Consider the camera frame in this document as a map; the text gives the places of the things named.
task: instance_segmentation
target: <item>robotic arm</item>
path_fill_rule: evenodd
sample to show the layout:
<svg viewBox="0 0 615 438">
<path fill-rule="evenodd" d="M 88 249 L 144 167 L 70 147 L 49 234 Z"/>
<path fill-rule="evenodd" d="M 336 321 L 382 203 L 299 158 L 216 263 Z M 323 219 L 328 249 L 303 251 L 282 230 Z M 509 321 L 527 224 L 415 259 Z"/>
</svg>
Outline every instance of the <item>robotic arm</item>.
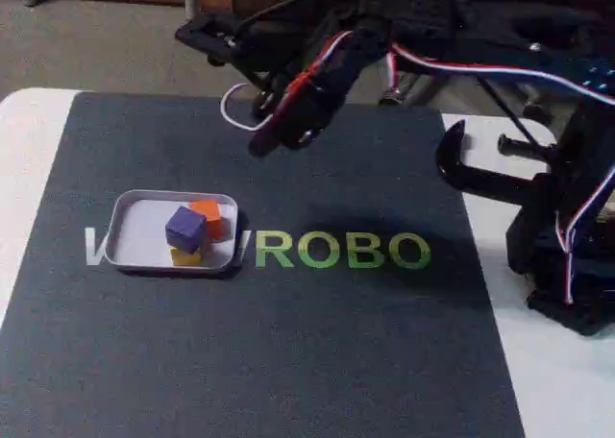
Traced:
<svg viewBox="0 0 615 438">
<path fill-rule="evenodd" d="M 227 121 L 254 133 L 251 154 L 307 147 L 344 105 L 362 69 L 376 61 L 386 59 L 389 87 L 398 71 L 475 76 L 528 139 L 503 136 L 500 152 L 543 160 L 550 171 L 529 181 L 464 165 L 459 122 L 438 148 L 440 174 L 456 189 L 521 207 L 506 242 L 511 269 L 534 277 L 530 307 L 583 334 L 615 320 L 615 246 L 595 227 L 615 188 L 609 23 L 594 12 L 489 0 L 328 0 L 329 10 L 313 23 L 268 19 L 299 1 L 241 22 L 203 14 L 176 34 L 212 65 L 230 63 L 260 89 L 255 126 L 226 111 L 244 85 L 229 90 L 220 107 Z M 585 100 L 557 145 L 542 147 L 485 78 L 551 85 Z"/>
</svg>

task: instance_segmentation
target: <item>white tray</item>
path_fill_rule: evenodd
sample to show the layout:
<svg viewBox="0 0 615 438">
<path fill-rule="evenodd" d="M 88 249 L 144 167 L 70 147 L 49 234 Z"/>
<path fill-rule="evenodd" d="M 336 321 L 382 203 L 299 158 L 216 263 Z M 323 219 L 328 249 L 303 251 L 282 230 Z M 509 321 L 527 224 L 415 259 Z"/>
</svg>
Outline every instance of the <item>white tray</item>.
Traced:
<svg viewBox="0 0 615 438">
<path fill-rule="evenodd" d="M 213 200 L 220 206 L 223 237 L 212 242 L 201 266 L 177 267 L 166 243 L 165 226 L 178 207 Z M 235 251 L 238 208 L 233 198 L 209 193 L 131 190 L 115 202 L 105 258 L 126 271 L 215 274 L 231 265 Z"/>
</svg>

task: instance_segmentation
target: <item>gray floor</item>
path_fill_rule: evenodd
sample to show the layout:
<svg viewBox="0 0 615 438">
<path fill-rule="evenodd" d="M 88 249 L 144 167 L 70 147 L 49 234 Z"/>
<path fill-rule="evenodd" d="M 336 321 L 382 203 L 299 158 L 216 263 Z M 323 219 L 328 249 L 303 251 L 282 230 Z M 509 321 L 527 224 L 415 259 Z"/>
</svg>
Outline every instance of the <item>gray floor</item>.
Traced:
<svg viewBox="0 0 615 438">
<path fill-rule="evenodd" d="M 29 9 L 0 0 L 0 98 L 31 86 L 220 96 L 242 77 L 230 67 L 212 68 L 204 55 L 174 40 L 184 17 L 183 8 L 163 6 L 52 0 Z M 375 103 L 382 86 L 379 69 L 370 68 L 350 100 Z M 499 114 L 464 78 L 430 105 Z"/>
</svg>

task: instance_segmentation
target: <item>wire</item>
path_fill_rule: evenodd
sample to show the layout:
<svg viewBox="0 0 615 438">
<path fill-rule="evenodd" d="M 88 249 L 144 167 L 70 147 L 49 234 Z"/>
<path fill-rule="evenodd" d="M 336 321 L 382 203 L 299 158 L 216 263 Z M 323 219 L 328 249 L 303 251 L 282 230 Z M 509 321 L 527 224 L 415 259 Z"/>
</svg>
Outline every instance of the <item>wire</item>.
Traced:
<svg viewBox="0 0 615 438">
<path fill-rule="evenodd" d="M 279 9 L 283 9 L 286 6 L 290 6 L 291 4 L 296 3 L 297 1 L 300 1 L 300 0 L 283 0 L 280 3 L 278 3 L 278 4 L 274 4 L 273 6 L 271 6 L 269 8 L 266 8 L 266 9 L 263 9 L 262 11 L 259 11 L 259 12 L 255 13 L 254 15 L 246 18 L 237 27 L 237 30 L 235 31 L 235 37 L 239 37 L 243 33 L 244 30 L 249 28 L 253 23 L 255 23 L 257 20 L 263 18 L 267 14 L 269 14 L 271 12 L 275 12 L 275 11 L 277 11 Z"/>
<path fill-rule="evenodd" d="M 246 87 L 247 86 L 246 83 L 239 83 L 238 85 L 234 85 L 222 96 L 222 99 L 220 100 L 220 113 L 222 114 L 222 117 L 228 123 L 232 124 L 236 128 L 242 129 L 244 131 L 248 131 L 249 133 L 255 133 L 255 132 L 260 131 L 262 128 L 264 128 L 269 123 L 269 121 L 271 121 L 271 119 L 274 116 L 276 116 L 277 113 L 280 112 L 280 110 L 283 109 L 283 106 L 286 104 L 287 100 L 289 100 L 289 98 L 294 95 L 294 94 L 291 94 L 290 92 L 296 89 L 302 82 L 306 80 L 306 78 L 314 74 L 318 70 L 318 68 L 320 68 L 320 66 L 331 56 L 331 54 L 335 51 L 339 43 L 351 33 L 352 32 L 340 32 L 334 37 L 332 37 L 329 41 L 327 41 L 327 43 L 325 44 L 325 47 L 320 52 L 316 60 L 312 63 L 312 65 L 306 71 L 304 71 L 301 75 L 299 75 L 290 85 L 288 85 L 288 87 L 286 88 L 286 93 L 284 94 L 280 103 L 276 107 L 276 110 L 273 113 L 269 114 L 265 119 L 263 119 L 256 126 L 248 126 L 246 124 L 242 124 L 236 121 L 235 119 L 231 118 L 229 114 L 227 113 L 227 102 L 229 101 L 231 97 L 233 97 L 233 95 L 238 90 L 240 90 L 243 87 Z"/>
<path fill-rule="evenodd" d="M 541 78 L 543 80 L 548 80 L 554 83 L 558 83 L 559 85 L 563 85 L 568 87 L 569 89 L 578 92 L 579 94 L 585 95 L 587 97 L 591 97 L 592 99 L 598 100 L 599 102 L 603 102 L 604 104 L 615 106 L 615 97 L 610 95 L 600 94 L 598 92 L 594 92 L 593 90 L 584 87 L 582 85 L 577 85 L 572 81 L 566 80 L 565 78 L 561 78 L 556 75 L 552 75 L 551 73 L 545 73 L 544 71 L 537 70 L 529 70 L 526 68 L 518 68 L 515 66 L 503 66 L 503 65 L 480 65 L 480 64 L 465 64 L 465 63 L 446 63 L 442 61 L 430 61 L 424 59 L 422 57 L 416 56 L 402 46 L 397 43 L 393 43 L 393 51 L 402 56 L 404 59 L 411 61 L 413 63 L 419 64 L 421 66 L 425 66 L 427 68 L 433 68 L 436 70 L 442 71 L 452 71 L 456 73 L 473 73 L 473 74 L 481 74 L 481 73 L 492 73 L 492 74 L 504 74 L 504 75 L 520 75 L 520 76 L 530 76 L 533 78 Z"/>
<path fill-rule="evenodd" d="M 588 198 L 588 200 L 583 203 L 583 205 L 578 209 L 577 213 L 573 216 L 573 218 L 570 221 L 570 224 L 568 225 L 568 227 L 566 228 L 565 234 L 564 234 L 564 239 L 568 239 L 570 237 L 571 231 L 573 230 L 573 228 L 575 227 L 575 225 L 577 224 L 578 220 L 583 216 L 583 214 L 585 212 L 587 212 L 587 209 L 596 201 L 596 199 L 601 195 L 601 193 L 604 191 L 604 189 L 606 188 L 606 186 L 609 184 L 609 182 L 611 182 L 611 180 L 613 179 L 613 176 L 615 176 L 615 166 L 613 166 L 611 168 L 611 170 L 608 172 L 608 174 L 606 175 L 606 177 L 604 178 L 603 182 L 598 185 L 598 187 L 594 190 L 594 192 L 592 193 L 592 195 Z"/>
<path fill-rule="evenodd" d="M 575 246 L 575 235 L 577 234 L 577 231 L 575 230 L 575 225 L 578 223 L 578 220 L 583 216 L 583 214 L 587 212 L 587 209 L 590 208 L 594 204 L 596 199 L 601 195 L 601 193 L 603 193 L 604 189 L 608 186 L 608 184 L 611 182 L 613 177 L 615 177 L 615 166 L 611 168 L 611 170 L 606 175 L 602 183 L 596 187 L 596 189 L 591 194 L 591 196 L 587 199 L 587 201 L 585 201 L 585 203 L 583 203 L 581 207 L 578 209 L 577 213 L 573 215 L 565 231 L 560 227 L 559 212 L 555 213 L 555 236 L 557 237 L 557 242 L 559 243 L 559 246 L 561 247 L 562 251 L 566 255 L 565 293 L 566 293 L 566 303 L 567 304 L 574 303 L 574 299 L 572 295 L 572 284 L 573 284 L 574 274 L 573 274 L 572 268 L 573 268 L 573 249 Z"/>
<path fill-rule="evenodd" d="M 241 124 L 238 121 L 235 121 L 234 119 L 232 119 L 229 114 L 227 113 L 227 102 L 228 100 L 233 96 L 233 94 L 235 94 L 238 90 L 240 90 L 243 87 L 246 87 L 247 84 L 245 83 L 239 83 L 238 85 L 234 85 L 233 87 L 231 87 L 226 94 L 224 94 L 224 96 L 222 97 L 222 100 L 220 100 L 220 113 L 222 113 L 222 117 L 227 120 L 227 122 L 231 123 L 233 126 L 235 126 L 236 128 L 239 129 L 243 129 L 244 131 L 248 131 L 249 133 L 255 133 L 256 131 L 259 131 L 260 129 L 262 129 L 263 127 L 265 127 L 265 125 L 269 122 L 269 120 L 273 117 L 273 114 L 270 114 L 269 116 L 267 116 L 265 119 L 263 119 L 260 123 L 258 123 L 256 126 L 248 126 L 245 124 Z"/>
<path fill-rule="evenodd" d="M 386 80 L 388 90 L 394 90 L 397 88 L 397 60 L 395 59 L 395 53 L 393 52 L 386 54 Z"/>
<path fill-rule="evenodd" d="M 575 241 L 575 231 L 572 234 L 572 241 Z M 566 304 L 573 304 L 573 278 L 575 274 L 573 272 L 573 251 L 572 249 L 566 254 Z"/>
</svg>

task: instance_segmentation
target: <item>green letters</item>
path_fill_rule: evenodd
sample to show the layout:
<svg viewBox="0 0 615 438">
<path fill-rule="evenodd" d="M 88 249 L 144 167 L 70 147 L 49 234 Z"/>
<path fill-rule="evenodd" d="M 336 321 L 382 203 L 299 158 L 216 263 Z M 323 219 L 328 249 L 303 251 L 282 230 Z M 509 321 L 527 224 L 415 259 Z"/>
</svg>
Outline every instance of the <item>green letters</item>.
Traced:
<svg viewBox="0 0 615 438">
<path fill-rule="evenodd" d="M 309 256 L 308 246 L 312 239 L 321 238 L 327 241 L 329 244 L 329 256 L 325 260 L 314 260 Z M 306 233 L 299 240 L 299 257 L 301 260 L 311 268 L 329 268 L 333 267 L 339 260 L 339 243 L 330 234 L 323 231 L 311 231 Z"/>
<path fill-rule="evenodd" d="M 400 243 L 405 239 L 414 241 L 421 251 L 421 256 L 415 262 L 408 262 L 402 259 L 400 255 Z M 393 261 L 402 268 L 409 268 L 410 270 L 422 270 L 427 267 L 431 261 L 431 249 L 421 236 L 414 233 L 400 233 L 391 238 L 391 242 L 388 245 L 389 253 Z"/>
<path fill-rule="evenodd" d="M 275 237 L 282 241 L 280 246 L 267 246 L 266 238 Z M 265 257 L 272 254 L 283 268 L 294 267 L 285 252 L 292 248 L 292 238 L 285 231 L 257 231 L 257 267 L 265 266 Z"/>
<path fill-rule="evenodd" d="M 357 240 L 367 239 L 369 245 L 358 246 Z M 350 268 L 378 268 L 384 264 L 384 254 L 378 251 L 381 239 L 372 233 L 353 232 L 346 233 L 346 243 L 348 244 L 348 266 Z M 372 260 L 359 262 L 358 253 L 369 254 Z"/>
</svg>

